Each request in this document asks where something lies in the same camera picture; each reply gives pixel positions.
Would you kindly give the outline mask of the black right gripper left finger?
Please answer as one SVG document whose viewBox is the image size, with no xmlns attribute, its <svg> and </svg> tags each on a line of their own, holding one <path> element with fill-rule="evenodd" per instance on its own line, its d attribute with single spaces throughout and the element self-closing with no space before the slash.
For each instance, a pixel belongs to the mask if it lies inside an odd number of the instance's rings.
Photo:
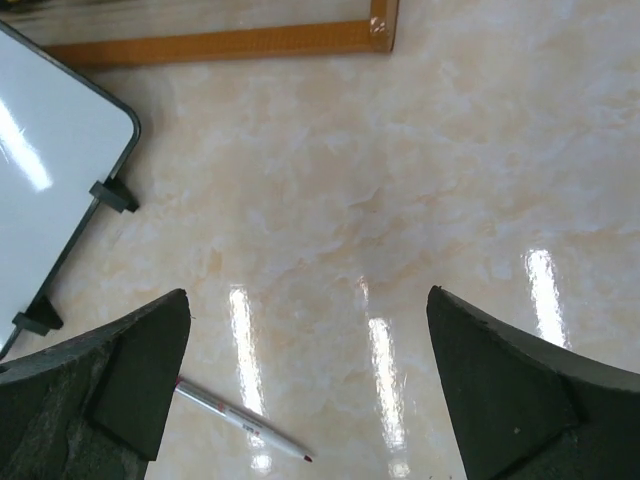
<svg viewBox="0 0 640 480">
<path fill-rule="evenodd" d="M 191 326 L 187 293 L 1 366 L 4 479 L 142 479 Z"/>
</svg>

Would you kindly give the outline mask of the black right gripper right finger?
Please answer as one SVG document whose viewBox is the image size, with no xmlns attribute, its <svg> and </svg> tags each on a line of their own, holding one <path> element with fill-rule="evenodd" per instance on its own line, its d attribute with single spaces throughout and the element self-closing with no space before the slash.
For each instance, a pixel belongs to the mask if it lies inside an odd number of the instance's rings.
<svg viewBox="0 0 640 480">
<path fill-rule="evenodd" d="M 438 286 L 426 314 L 468 478 L 638 478 L 638 374 L 519 330 Z"/>
</svg>

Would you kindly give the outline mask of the white marker pen magenta cap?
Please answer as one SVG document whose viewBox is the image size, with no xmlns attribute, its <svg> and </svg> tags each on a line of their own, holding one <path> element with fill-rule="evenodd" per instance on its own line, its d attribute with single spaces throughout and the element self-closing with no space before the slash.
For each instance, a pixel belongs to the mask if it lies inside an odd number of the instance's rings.
<svg viewBox="0 0 640 480">
<path fill-rule="evenodd" d="M 243 430 L 252 438 L 260 439 L 305 462 L 313 462 L 312 455 L 306 448 L 267 426 L 257 415 L 238 409 L 183 377 L 177 378 L 175 391 Z"/>
</svg>

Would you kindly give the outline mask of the white whiteboard black frame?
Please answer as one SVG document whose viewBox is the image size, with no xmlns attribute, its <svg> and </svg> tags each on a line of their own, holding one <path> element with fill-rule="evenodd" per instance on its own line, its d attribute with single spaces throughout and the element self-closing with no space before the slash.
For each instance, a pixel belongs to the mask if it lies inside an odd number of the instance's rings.
<svg viewBox="0 0 640 480">
<path fill-rule="evenodd" d="M 134 212 L 118 174 L 141 124 L 124 102 L 1 26 L 1 352 L 64 322 L 49 286 L 97 207 Z"/>
</svg>

